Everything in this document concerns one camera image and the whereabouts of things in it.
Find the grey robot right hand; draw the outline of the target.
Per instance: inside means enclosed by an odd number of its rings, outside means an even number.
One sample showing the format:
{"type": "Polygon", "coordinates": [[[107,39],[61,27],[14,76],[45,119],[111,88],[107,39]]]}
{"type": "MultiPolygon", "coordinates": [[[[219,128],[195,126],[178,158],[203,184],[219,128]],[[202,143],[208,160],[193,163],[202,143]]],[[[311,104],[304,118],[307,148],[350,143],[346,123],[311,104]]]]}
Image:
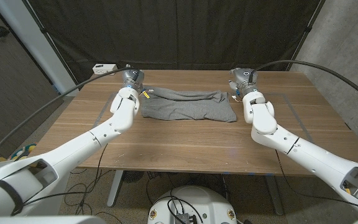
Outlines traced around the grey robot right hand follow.
{"type": "Polygon", "coordinates": [[[229,71],[233,76],[233,80],[229,80],[229,86],[233,90],[241,90],[246,88],[257,88],[258,74],[251,68],[234,68],[229,71]]]}

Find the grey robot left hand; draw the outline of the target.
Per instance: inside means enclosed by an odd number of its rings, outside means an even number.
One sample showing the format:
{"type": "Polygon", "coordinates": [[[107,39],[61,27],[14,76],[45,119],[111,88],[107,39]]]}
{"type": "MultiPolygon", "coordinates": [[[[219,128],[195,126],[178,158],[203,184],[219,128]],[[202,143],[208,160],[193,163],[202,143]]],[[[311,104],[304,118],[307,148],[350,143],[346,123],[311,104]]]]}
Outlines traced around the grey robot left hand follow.
{"type": "Polygon", "coordinates": [[[142,83],[144,81],[145,75],[142,70],[136,69],[129,64],[126,65],[126,68],[128,68],[128,70],[122,72],[122,78],[125,82],[135,81],[142,83]]]}

